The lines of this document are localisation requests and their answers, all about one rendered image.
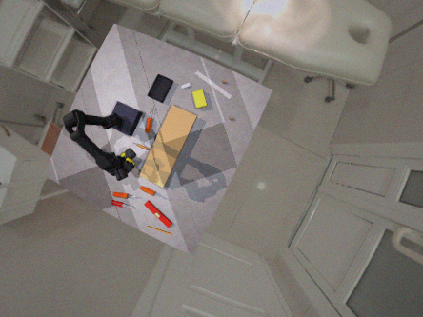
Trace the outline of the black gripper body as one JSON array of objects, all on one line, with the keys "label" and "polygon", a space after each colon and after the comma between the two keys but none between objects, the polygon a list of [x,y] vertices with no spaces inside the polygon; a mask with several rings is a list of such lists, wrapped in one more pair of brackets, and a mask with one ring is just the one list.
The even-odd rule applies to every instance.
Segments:
[{"label": "black gripper body", "polygon": [[[125,157],[126,156],[126,157]],[[136,157],[137,156],[137,154],[132,150],[132,149],[130,149],[130,148],[128,148],[126,151],[125,151],[125,155],[122,157],[122,156],[120,156],[120,157],[122,157],[122,159],[123,159],[123,164],[121,165],[121,166],[123,166],[124,165],[124,163],[125,163],[125,161],[126,161],[126,159],[127,158],[130,158],[130,159],[133,159],[134,157]],[[125,158],[124,158],[125,157]],[[114,174],[114,172],[112,171],[112,172],[110,172],[110,174],[112,175],[112,176],[115,176],[115,174]]]}]

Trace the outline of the red spirit level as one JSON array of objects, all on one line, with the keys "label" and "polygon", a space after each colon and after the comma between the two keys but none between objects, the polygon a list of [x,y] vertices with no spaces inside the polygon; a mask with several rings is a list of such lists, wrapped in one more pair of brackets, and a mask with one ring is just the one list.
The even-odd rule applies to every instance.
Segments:
[{"label": "red spirit level", "polygon": [[146,202],[144,206],[149,209],[156,217],[158,217],[167,228],[172,224],[172,222],[150,201]]}]

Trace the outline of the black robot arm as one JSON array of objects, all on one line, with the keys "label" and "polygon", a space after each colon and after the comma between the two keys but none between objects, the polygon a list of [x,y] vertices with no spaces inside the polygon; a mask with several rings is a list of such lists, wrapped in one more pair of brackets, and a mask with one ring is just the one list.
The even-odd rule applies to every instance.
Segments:
[{"label": "black robot arm", "polygon": [[[84,111],[73,110],[65,117],[63,117],[66,131],[70,134],[72,141],[78,143],[86,152],[88,152],[95,160],[96,165],[108,173],[114,172],[117,181],[120,181],[128,176],[128,173],[134,168],[134,163],[126,160],[124,165],[122,157],[116,156],[113,152],[108,154],[103,152],[93,141],[85,134],[85,124],[102,126],[103,129],[109,129],[112,126],[120,126],[125,121],[117,113],[112,113],[105,117],[98,117],[93,115],[85,115]],[[76,131],[73,128],[76,127]]]}]

